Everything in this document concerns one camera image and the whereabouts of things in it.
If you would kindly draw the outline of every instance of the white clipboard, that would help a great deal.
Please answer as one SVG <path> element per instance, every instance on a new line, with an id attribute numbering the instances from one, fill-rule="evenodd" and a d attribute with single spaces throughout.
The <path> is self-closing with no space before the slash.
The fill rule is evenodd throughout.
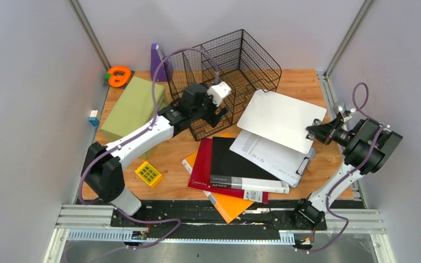
<path id="1" fill-rule="evenodd" d="M 313 141 L 307 126 L 323 120 L 327 109 L 275 92 L 256 90 L 237 126 L 307 154 Z"/>

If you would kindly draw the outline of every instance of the wooden table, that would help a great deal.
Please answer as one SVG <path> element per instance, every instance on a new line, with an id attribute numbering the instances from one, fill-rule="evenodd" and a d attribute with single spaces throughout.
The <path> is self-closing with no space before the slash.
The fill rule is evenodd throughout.
<path id="1" fill-rule="evenodd" d="M 150 80 L 149 71 L 137 71 L 135 76 Z M 160 83 L 166 87 L 169 101 L 170 93 L 167 83 Z M 123 89 L 110 88 L 104 105 L 101 125 L 109 115 L 113 106 L 122 94 Z M 283 70 L 282 77 L 277 89 L 278 93 L 288 95 L 300 100 L 310 102 L 321 107 L 326 107 L 322 91 L 314 70 Z M 233 125 L 213 136 L 228 132 L 237 136 L 240 128 Z M 97 133 L 96 141 L 102 145 L 108 143 L 101 133 Z M 142 159 L 135 160 L 124 172 L 127 187 L 140 199 L 207 199 L 201 190 L 189 188 L 189 173 L 185 170 L 181 161 L 198 150 L 199 142 L 196 142 L 189 130 L 185 130 L 178 136 L 157 145 L 150 154 L 150 162 L 164 178 L 159 184 L 150 188 L 135 174 L 135 169 L 142 164 Z M 304 174 L 298 187 L 291 188 L 289 194 L 270 193 L 271 199 L 299 199 L 307 197 L 311 192 L 321 187 L 339 168 L 342 157 L 335 143 L 329 146 L 317 141 L 314 142 L 317 151 Z M 87 186 L 83 186 L 83 197 L 95 198 L 97 195 Z M 349 187 L 340 198 L 352 199 L 352 190 Z"/>

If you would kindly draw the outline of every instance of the orange toy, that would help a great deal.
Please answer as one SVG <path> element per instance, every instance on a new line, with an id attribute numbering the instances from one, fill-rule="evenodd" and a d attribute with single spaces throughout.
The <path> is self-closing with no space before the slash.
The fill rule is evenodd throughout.
<path id="1" fill-rule="evenodd" d="M 106 77 L 111 87 L 120 88 L 132 79 L 132 71 L 125 66 L 114 66 L 109 69 Z"/>

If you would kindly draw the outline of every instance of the wire basket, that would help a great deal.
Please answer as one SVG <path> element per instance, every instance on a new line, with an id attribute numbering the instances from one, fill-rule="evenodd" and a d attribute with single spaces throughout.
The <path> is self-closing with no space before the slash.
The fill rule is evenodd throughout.
<path id="1" fill-rule="evenodd" d="M 276 91 L 281 77 L 280 65 L 265 49 L 241 29 L 195 46 L 206 51 L 219 65 L 220 80 L 232 89 L 220 108 L 230 110 L 216 127 L 199 119 L 190 130 L 196 141 L 204 139 L 238 122 L 257 89 Z M 206 83 L 210 87 L 215 68 L 199 52 L 187 50 L 170 57 L 173 72 L 167 72 L 172 99 L 178 99 L 190 84 Z"/>

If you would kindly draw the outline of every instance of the olive green box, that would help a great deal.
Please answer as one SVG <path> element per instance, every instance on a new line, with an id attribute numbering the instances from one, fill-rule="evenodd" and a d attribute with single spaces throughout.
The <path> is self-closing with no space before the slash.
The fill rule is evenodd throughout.
<path id="1" fill-rule="evenodd" d="M 127 136 L 146 124 L 153 116 L 154 105 L 151 94 L 152 82 L 133 77 L 101 126 L 101 133 L 110 142 Z M 156 101 L 160 108 L 166 106 L 165 88 L 155 85 Z M 147 159 L 149 152 L 140 158 Z"/>

